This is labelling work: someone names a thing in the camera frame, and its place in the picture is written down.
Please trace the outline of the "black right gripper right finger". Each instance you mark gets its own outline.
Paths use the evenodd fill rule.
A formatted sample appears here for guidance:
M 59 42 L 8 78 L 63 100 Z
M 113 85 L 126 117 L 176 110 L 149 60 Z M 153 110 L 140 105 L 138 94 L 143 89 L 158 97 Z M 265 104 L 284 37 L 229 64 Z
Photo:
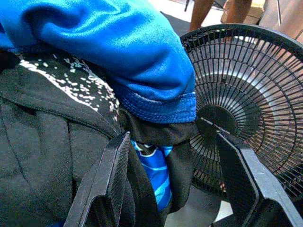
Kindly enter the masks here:
M 216 135 L 223 181 L 233 214 L 213 227 L 301 227 L 303 219 L 275 176 L 239 138 Z

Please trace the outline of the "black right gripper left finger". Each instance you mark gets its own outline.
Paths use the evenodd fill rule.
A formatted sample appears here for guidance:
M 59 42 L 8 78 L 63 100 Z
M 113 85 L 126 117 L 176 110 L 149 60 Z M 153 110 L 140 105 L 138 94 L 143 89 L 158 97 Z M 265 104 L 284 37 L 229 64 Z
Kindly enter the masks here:
M 127 180 L 130 136 L 114 137 L 102 156 L 83 176 L 64 223 L 66 227 L 85 227 L 93 212 L 97 227 L 119 225 Z

